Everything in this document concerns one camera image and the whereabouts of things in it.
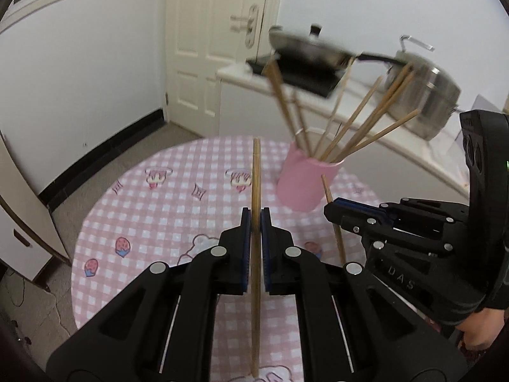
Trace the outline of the person's right hand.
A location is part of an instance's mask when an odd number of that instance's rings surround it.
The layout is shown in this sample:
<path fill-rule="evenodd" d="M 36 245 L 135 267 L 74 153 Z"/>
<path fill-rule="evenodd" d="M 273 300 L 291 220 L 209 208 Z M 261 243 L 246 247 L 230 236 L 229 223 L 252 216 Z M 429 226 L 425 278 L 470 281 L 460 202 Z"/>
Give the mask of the person's right hand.
<path fill-rule="evenodd" d="M 463 332 L 463 345 L 470 351 L 481 351 L 491 347 L 505 325 L 506 312 L 503 309 L 485 308 L 471 314 L 457 325 Z"/>

